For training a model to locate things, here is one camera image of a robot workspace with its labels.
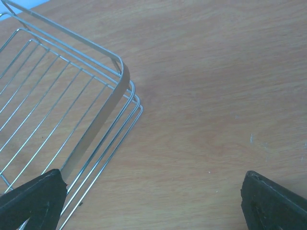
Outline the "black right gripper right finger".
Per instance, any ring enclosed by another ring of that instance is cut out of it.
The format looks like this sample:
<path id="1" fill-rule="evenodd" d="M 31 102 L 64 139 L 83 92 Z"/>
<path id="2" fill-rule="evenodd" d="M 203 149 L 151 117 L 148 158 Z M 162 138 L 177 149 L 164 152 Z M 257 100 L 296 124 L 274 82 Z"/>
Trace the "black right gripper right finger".
<path id="1" fill-rule="evenodd" d="M 246 173 L 241 197 L 249 230 L 307 228 L 307 200 L 255 171 Z"/>

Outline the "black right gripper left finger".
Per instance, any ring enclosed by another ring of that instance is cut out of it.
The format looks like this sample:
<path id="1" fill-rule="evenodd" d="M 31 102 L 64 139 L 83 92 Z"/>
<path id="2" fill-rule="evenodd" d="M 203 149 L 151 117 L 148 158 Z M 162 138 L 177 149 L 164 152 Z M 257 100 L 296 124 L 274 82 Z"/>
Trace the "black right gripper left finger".
<path id="1" fill-rule="evenodd" d="M 55 230 L 67 196 L 60 170 L 52 169 L 0 197 L 0 228 Z"/>

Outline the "chrome wire dish rack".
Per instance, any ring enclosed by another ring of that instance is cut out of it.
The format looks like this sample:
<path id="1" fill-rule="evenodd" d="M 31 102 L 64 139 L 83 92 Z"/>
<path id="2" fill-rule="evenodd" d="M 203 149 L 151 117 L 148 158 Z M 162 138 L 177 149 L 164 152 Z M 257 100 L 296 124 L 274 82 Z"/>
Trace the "chrome wire dish rack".
<path id="1" fill-rule="evenodd" d="M 63 230 L 143 112 L 115 53 L 30 10 L 0 3 L 0 193 L 59 169 Z"/>

